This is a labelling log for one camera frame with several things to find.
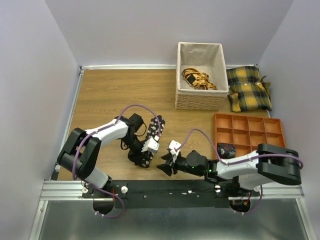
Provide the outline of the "black floral tie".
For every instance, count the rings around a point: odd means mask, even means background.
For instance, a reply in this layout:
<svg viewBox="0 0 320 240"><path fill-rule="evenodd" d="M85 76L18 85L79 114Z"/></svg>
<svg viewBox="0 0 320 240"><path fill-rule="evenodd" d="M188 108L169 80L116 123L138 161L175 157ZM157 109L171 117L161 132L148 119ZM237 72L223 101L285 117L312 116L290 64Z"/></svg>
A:
<svg viewBox="0 0 320 240"><path fill-rule="evenodd" d="M165 127L165 120L161 115L158 115L157 117L154 117L150 120L147 132L146 132L146 137L142 141L142 148L146 140L149 138L159 136L161 137L164 127ZM156 153L151 153L148 151L141 152L140 157L138 158L138 166L142 168L149 168L152 162L152 159Z"/></svg>

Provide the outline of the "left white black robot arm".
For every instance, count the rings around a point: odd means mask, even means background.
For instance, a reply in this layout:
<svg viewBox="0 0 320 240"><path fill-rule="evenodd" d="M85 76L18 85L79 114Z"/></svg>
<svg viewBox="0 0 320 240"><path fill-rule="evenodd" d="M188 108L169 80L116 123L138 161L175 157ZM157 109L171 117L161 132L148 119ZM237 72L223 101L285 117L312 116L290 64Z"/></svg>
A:
<svg viewBox="0 0 320 240"><path fill-rule="evenodd" d="M75 128L70 133L58 157L57 164L92 185L93 191L101 198L107 197L112 190L112 178L96 167L101 147L120 140L120 147L128 149L127 158L136 166L148 168L153 154L143 151L145 140L140 141L136 132L144 125L143 118L134 113L130 118L113 119L102 131Z"/></svg>

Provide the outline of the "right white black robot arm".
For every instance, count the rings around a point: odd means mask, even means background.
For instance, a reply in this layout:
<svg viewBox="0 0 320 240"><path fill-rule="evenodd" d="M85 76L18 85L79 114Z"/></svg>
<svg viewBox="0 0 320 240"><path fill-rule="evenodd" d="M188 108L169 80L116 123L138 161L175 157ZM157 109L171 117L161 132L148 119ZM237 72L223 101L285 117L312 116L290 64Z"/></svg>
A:
<svg viewBox="0 0 320 240"><path fill-rule="evenodd" d="M287 186L302 183L303 163L298 152L267 143L229 159L208 159L195 150L183 157L179 150L171 147L162 159L165 163L157 168L168 176L181 171L203 177L228 197L247 196L254 188L273 182Z"/></svg>

